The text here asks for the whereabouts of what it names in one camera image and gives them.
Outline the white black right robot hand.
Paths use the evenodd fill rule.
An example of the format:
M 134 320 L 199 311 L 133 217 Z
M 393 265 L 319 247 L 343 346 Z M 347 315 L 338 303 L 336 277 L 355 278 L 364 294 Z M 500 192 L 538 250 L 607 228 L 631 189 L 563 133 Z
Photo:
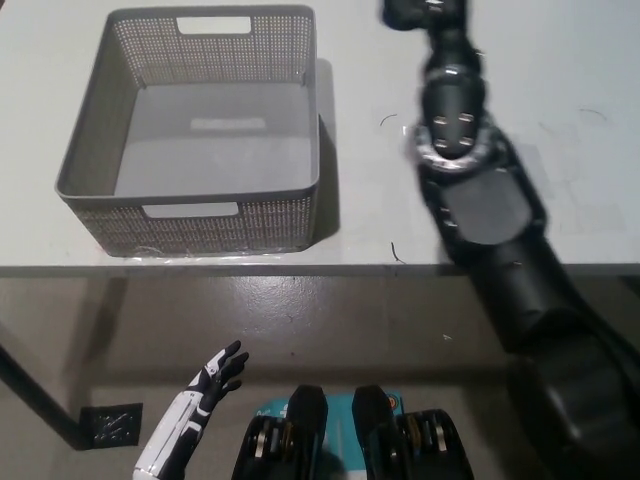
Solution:
M 398 31 L 414 29 L 466 29 L 467 2 L 463 0 L 384 0 L 386 26 Z

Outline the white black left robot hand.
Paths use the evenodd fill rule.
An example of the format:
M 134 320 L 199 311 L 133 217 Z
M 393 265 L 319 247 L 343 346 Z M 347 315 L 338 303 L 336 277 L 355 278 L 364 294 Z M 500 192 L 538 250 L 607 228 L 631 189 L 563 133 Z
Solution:
M 237 378 L 249 358 L 241 342 L 220 350 L 176 395 L 137 460 L 132 478 L 183 479 L 217 404 L 240 388 Z

